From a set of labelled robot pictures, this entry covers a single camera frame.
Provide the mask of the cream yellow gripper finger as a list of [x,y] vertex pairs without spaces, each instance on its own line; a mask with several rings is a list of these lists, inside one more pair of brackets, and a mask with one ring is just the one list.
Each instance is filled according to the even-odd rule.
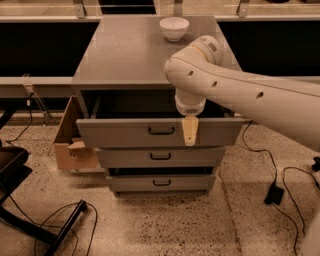
[[196,116],[186,116],[182,119],[183,138],[186,146],[194,146],[197,137],[199,119]]

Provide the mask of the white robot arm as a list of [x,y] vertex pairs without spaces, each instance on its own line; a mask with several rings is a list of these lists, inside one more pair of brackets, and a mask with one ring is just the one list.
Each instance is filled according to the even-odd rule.
[[206,100],[264,125],[314,151],[320,150],[320,95],[315,83],[274,78],[221,66],[222,51],[201,36],[173,54],[164,73],[176,88],[176,107],[190,136]]

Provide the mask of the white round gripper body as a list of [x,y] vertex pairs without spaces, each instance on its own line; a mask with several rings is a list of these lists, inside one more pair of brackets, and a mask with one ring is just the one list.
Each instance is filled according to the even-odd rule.
[[178,112],[183,116],[198,116],[205,107],[206,99],[187,91],[175,90],[175,104]]

